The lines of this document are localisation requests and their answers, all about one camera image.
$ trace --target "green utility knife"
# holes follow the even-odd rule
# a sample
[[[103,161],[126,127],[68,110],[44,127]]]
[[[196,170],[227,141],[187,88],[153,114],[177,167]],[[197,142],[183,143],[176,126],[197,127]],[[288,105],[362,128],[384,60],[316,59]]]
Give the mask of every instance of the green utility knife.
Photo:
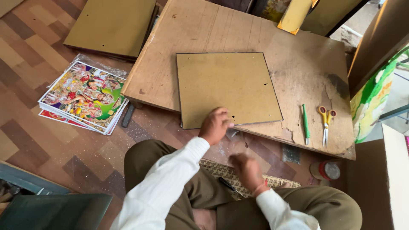
[[[303,104],[303,113],[304,113],[304,131],[306,133],[306,145],[310,144],[310,131],[308,130],[308,121],[306,113],[306,105]]]

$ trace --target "scissors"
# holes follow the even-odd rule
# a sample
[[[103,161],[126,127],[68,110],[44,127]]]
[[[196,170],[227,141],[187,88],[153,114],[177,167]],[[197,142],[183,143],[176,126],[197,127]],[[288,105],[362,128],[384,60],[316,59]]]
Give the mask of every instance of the scissors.
[[[328,125],[331,122],[331,119],[337,116],[337,112],[335,110],[329,110],[327,116],[327,109],[324,106],[318,107],[318,112],[322,116],[322,123],[324,124],[324,136],[322,138],[322,146],[328,146]]]

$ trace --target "wooden workbench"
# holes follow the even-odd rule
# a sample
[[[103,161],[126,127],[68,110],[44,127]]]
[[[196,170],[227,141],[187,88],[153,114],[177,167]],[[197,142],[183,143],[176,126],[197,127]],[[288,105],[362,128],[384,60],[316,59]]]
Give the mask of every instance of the wooden workbench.
[[[204,0],[169,0],[122,93],[131,101],[180,111],[177,52],[264,52],[284,121],[235,129],[355,159],[343,43],[305,31],[294,36],[274,22]],[[306,104],[311,132],[308,146],[302,104]],[[329,126],[328,147],[322,146],[320,105],[338,113]]]

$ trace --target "wristband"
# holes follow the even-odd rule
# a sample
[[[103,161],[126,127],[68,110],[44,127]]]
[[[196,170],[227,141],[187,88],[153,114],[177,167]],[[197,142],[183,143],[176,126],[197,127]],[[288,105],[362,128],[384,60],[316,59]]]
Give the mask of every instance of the wristband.
[[[261,188],[263,188],[263,187],[267,187],[267,186],[265,186],[264,183],[263,183],[263,184],[260,184],[259,186],[257,186],[257,188],[252,192],[252,196],[254,197],[254,194],[256,194],[256,192],[257,192],[258,190],[260,190]]]

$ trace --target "black handle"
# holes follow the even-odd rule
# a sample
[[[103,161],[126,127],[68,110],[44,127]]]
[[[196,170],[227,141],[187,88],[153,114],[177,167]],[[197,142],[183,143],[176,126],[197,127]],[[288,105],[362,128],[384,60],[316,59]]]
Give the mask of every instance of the black handle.
[[[224,184],[226,187],[228,187],[232,191],[236,190],[235,187],[233,187],[227,180],[223,179],[222,177],[218,177],[217,179],[219,180],[220,183]]]

